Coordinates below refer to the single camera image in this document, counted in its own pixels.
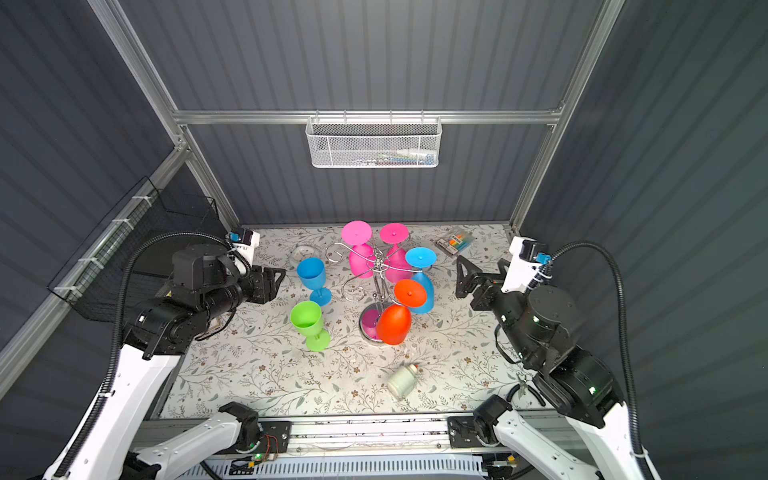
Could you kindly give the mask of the blue wine glass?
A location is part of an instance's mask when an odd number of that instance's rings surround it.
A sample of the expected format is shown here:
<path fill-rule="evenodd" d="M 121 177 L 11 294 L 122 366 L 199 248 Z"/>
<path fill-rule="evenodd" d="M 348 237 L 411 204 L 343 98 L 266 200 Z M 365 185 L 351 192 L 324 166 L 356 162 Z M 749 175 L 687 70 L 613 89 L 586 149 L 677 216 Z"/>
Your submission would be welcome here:
<path fill-rule="evenodd" d="M 426 270 L 432 267 L 437 261 L 437 254 L 426 247 L 416 247 L 410 249 L 405 255 L 406 262 L 416 270 L 412 276 L 412 280 L 419 283 L 426 292 L 425 303 L 418 307 L 412 308 L 411 312 L 414 314 L 427 314 L 434 308 L 434 285 L 431 279 L 427 276 Z"/>
<path fill-rule="evenodd" d="M 319 306 L 325 306 L 332 300 L 332 293 L 326 287 L 325 263 L 319 258 L 307 258 L 297 266 L 297 274 L 302 284 L 308 288 L 310 300 Z"/>

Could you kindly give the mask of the green wine glass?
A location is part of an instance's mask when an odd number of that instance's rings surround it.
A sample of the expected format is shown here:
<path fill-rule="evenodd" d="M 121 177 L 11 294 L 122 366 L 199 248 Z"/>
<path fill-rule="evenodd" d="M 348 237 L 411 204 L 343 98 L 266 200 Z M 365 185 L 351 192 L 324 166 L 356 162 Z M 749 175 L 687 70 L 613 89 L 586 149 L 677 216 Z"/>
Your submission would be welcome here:
<path fill-rule="evenodd" d="M 312 352 L 324 351 L 330 344 L 330 334 L 325 329 L 322 308 L 313 301 L 298 303 L 290 312 L 293 327 L 305 337 L 305 345 Z"/>

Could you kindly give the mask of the red wine glass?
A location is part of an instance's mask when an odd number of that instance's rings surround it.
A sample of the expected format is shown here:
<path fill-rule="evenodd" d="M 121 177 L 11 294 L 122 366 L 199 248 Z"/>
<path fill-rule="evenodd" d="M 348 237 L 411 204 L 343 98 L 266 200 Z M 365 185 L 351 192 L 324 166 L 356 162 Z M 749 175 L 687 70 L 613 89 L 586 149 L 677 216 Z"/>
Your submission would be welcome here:
<path fill-rule="evenodd" d="M 394 293 L 397 303 L 384 310 L 376 325 L 378 338 L 388 345 L 405 341 L 412 325 L 412 310 L 422 307 L 427 300 L 424 287 L 410 279 L 397 282 Z"/>

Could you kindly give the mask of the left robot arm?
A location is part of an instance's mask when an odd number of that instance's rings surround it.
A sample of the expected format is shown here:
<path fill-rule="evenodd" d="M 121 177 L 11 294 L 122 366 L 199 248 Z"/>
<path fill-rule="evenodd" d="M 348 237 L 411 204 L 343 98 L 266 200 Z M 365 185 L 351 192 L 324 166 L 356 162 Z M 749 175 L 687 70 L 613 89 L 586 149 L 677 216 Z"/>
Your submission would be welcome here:
<path fill-rule="evenodd" d="M 172 257 L 167 294 L 125 312 L 134 267 L 158 235 L 128 259 L 116 301 L 110 358 L 99 390 L 46 479 L 175 479 L 210 456 L 233 449 L 244 457 L 266 442 L 258 413 L 238 402 L 152 447 L 132 450 L 134 438 L 166 379 L 195 341 L 226 329 L 244 303 L 277 296 L 286 272 L 256 266 L 254 246 L 200 234 L 199 244 Z"/>

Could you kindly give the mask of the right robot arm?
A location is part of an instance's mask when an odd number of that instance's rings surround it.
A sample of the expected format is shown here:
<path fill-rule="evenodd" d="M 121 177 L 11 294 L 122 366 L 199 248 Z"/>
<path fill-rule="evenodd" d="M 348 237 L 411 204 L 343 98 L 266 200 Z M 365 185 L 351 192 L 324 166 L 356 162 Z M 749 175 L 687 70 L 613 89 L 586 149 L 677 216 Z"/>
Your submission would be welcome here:
<path fill-rule="evenodd" d="M 570 454 L 499 395 L 473 412 L 478 440 L 521 455 L 548 479 L 658 478 L 638 439 L 628 395 L 609 368 L 577 344 L 585 317 L 572 297 L 549 285 L 505 292 L 502 277 L 458 257 L 456 295 L 470 297 L 473 310 L 494 314 L 518 366 L 532 372 L 534 389 L 579 434 L 592 460 Z"/>

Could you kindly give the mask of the pink wine glass right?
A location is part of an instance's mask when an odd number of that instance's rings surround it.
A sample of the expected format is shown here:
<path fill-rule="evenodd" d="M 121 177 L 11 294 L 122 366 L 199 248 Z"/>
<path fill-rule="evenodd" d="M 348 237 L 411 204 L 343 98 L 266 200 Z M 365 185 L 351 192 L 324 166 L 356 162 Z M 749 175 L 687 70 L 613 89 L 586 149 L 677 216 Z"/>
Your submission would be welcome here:
<path fill-rule="evenodd" d="M 390 223 L 380 230 L 382 242 L 390 246 L 384 260 L 387 267 L 385 277 L 393 284 L 411 279 L 413 275 L 411 266 L 406 261 L 406 250 L 403 249 L 403 243 L 408 237 L 408 228 L 400 223 Z"/>

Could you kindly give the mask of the pink wine glass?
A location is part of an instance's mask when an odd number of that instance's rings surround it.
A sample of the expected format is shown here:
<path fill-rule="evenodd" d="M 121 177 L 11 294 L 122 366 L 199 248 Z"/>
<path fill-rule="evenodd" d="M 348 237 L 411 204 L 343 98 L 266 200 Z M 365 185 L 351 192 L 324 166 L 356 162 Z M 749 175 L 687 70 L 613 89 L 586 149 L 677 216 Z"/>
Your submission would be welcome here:
<path fill-rule="evenodd" d="M 372 227 L 362 220 L 347 223 L 342 229 L 342 240 L 350 247 L 348 261 L 352 274 L 361 279 L 374 275 L 375 254 L 370 240 Z"/>
<path fill-rule="evenodd" d="M 400 223 L 390 223 L 380 230 L 382 242 L 390 246 L 384 260 L 387 267 L 385 277 L 393 284 L 411 279 L 413 275 L 411 266 L 406 261 L 406 250 L 403 249 L 403 243 L 408 237 L 408 228 Z"/>

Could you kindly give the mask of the chrome wine glass rack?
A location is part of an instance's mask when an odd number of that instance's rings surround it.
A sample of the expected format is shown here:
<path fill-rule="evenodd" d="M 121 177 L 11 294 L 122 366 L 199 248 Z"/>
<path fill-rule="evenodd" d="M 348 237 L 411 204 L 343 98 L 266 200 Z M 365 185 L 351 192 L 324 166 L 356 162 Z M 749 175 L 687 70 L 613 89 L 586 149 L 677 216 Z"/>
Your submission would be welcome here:
<path fill-rule="evenodd" d="M 343 242 L 334 242 L 327 247 L 325 257 L 331 263 L 339 263 L 353 254 L 366 265 L 362 273 L 353 274 L 343 282 L 340 293 L 347 302 L 365 304 L 358 318 L 359 331 L 368 343 L 382 346 L 384 342 L 376 330 L 378 322 L 387 308 L 400 304 L 394 295 L 394 285 L 387 280 L 386 274 L 390 270 L 415 274 L 418 269 L 391 266 L 389 257 L 376 246 L 374 240 L 369 240 L 368 245 L 372 250 L 372 259 L 355 252 L 352 246 Z"/>

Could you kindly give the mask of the pink wine glass left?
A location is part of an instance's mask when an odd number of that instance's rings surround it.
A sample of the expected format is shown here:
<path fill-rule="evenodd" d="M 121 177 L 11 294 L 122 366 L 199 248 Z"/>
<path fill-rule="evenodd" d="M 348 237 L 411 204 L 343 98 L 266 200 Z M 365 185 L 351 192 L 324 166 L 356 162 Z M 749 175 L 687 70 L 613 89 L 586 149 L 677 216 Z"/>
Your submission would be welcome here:
<path fill-rule="evenodd" d="M 342 240 L 350 247 L 348 261 L 352 274 L 361 279 L 374 275 L 375 254 L 370 240 L 372 227 L 362 220 L 347 223 L 342 229 Z"/>

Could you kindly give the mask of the white round lid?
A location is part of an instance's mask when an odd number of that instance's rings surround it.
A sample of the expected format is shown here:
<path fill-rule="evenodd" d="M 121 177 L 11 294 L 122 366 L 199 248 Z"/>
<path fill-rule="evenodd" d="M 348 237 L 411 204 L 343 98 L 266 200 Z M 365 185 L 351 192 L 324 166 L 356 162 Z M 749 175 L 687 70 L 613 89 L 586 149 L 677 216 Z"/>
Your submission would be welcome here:
<path fill-rule="evenodd" d="M 289 261 L 293 267 L 297 267 L 304 260 L 319 257 L 320 252 L 316 247 L 312 245 L 299 244 L 291 251 Z"/>

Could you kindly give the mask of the pack of coloured markers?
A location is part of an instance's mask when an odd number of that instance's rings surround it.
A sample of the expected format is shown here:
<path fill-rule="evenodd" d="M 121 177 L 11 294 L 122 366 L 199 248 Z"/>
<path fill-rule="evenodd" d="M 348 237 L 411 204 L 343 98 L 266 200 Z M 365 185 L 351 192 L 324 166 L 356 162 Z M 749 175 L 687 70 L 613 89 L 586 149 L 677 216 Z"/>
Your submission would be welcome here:
<path fill-rule="evenodd" d="M 456 256 L 466 250 L 474 237 L 465 230 L 452 230 L 435 241 L 435 245 L 447 255 Z"/>

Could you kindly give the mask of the floral table mat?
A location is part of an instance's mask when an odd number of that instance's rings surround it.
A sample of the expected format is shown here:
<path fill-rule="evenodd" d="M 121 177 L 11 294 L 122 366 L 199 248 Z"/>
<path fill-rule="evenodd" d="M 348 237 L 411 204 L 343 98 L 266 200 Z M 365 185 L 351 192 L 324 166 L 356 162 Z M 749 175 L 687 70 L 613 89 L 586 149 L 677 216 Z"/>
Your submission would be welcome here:
<path fill-rule="evenodd" d="M 191 347 L 161 417 L 203 418 L 230 401 L 272 417 L 471 410 L 517 383 L 520 368 L 510 363 L 508 340 L 495 332 L 491 313 L 476 312 L 468 299 L 455 296 L 456 261 L 444 253 L 428 273 L 434 309 L 416 315 L 397 346 L 362 337 L 358 318 L 365 304 L 347 302 L 340 293 L 352 276 L 348 261 L 329 262 L 332 300 L 323 317 L 330 344 L 310 351 L 289 320 L 293 307 L 309 297 L 289 256 L 306 244 L 323 257 L 340 240 L 337 226 L 263 229 L 257 261 L 288 271 L 277 298 L 240 307 L 224 332 Z M 405 364 L 418 365 L 417 384 L 396 400 L 385 384 Z"/>

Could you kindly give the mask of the white mesh wall basket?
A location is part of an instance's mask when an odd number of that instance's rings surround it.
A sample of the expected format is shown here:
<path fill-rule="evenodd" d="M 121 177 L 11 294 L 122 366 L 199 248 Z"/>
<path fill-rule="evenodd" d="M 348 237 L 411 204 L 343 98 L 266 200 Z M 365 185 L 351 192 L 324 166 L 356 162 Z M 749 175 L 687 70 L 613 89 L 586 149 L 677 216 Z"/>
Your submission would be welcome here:
<path fill-rule="evenodd" d="M 308 120 L 311 163 L 321 169 L 413 169 L 439 164 L 442 123 L 323 122 Z"/>

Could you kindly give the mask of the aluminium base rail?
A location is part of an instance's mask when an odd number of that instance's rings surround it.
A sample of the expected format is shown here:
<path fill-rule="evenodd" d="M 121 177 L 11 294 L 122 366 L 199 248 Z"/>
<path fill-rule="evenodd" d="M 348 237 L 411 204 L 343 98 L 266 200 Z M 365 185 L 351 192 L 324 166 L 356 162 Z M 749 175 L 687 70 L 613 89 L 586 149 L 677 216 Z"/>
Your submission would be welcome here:
<path fill-rule="evenodd" d="M 523 410 L 523 420 L 562 449 L 588 453 L 582 439 L 554 410 Z M 198 426 L 202 419 L 144 421 L 131 448 L 154 446 Z M 482 453 L 502 452 L 501 444 L 483 444 L 467 412 L 261 418 L 267 434 L 277 437 L 280 454 Z"/>

